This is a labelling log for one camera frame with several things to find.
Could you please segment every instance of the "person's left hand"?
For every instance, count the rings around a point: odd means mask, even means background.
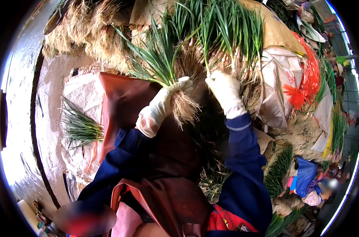
[[[176,92],[188,92],[192,89],[192,84],[189,77],[181,77],[170,87],[162,88],[149,105],[140,111],[135,128],[149,138],[156,136],[161,124],[172,112],[170,102],[177,96]]]
[[[328,200],[329,198],[330,198],[330,196],[328,196],[328,195],[326,195],[326,194],[323,194],[323,193],[321,193],[320,194],[320,197],[322,198],[322,200]]]

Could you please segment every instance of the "blue sleeve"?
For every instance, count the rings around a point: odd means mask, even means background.
[[[316,185],[314,186],[314,190],[315,190],[315,191],[317,192],[317,194],[320,196],[321,202],[323,202],[323,199],[322,199],[322,197],[321,197],[322,190],[321,190],[321,188],[319,187],[318,184],[316,184]]]
[[[318,195],[320,195],[321,192],[322,192],[322,190],[321,190],[321,188],[318,186],[318,184],[316,184],[316,185],[314,186],[314,190],[318,193]]]
[[[148,157],[149,140],[138,129],[120,129],[115,149],[107,153],[94,180],[82,190],[78,201],[92,200],[110,206],[112,190],[120,180],[136,178],[138,164]]]
[[[272,204],[264,185],[262,166],[266,159],[260,154],[250,114],[228,119],[226,126],[230,137],[224,163],[232,175],[224,183],[217,204],[265,232],[272,220]]]

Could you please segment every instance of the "gloved hand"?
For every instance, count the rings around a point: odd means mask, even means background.
[[[162,88],[149,105],[140,111],[135,128],[149,138],[156,136],[164,119],[172,112],[170,102],[175,99],[176,92],[189,92],[192,84],[189,77],[181,77],[170,87]]]
[[[205,82],[219,101],[227,119],[234,119],[247,113],[239,97],[240,83],[231,75],[215,71],[206,78]]]

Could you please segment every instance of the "red net bag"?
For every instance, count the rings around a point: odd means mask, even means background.
[[[306,44],[304,38],[295,32],[292,33],[309,56],[309,60],[302,63],[303,76],[299,89],[289,85],[284,85],[283,87],[285,89],[284,93],[290,96],[288,101],[294,106],[294,109],[299,110],[305,101],[309,104],[311,104],[311,101],[316,103],[314,97],[319,91],[320,74],[318,58],[315,52]]]

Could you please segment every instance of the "concrete floor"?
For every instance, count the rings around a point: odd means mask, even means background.
[[[43,206],[43,213],[49,218],[69,202],[62,172],[66,170],[58,147],[50,147],[58,136],[60,108],[59,98],[62,95],[63,79],[69,76],[73,67],[88,65],[92,59],[84,55],[72,54],[69,57],[56,57],[44,60],[40,73],[36,95],[35,111],[31,111],[31,99],[38,61],[43,29],[59,0],[48,1],[39,14],[30,21],[19,40],[11,48],[3,76],[2,89],[6,91],[8,104],[7,147],[2,151],[6,178],[15,195],[15,199],[24,199],[34,211],[32,204],[37,200]],[[36,132],[31,124],[31,114],[35,114]],[[43,176],[38,167],[33,140],[37,139],[43,169],[57,201],[51,198]]]

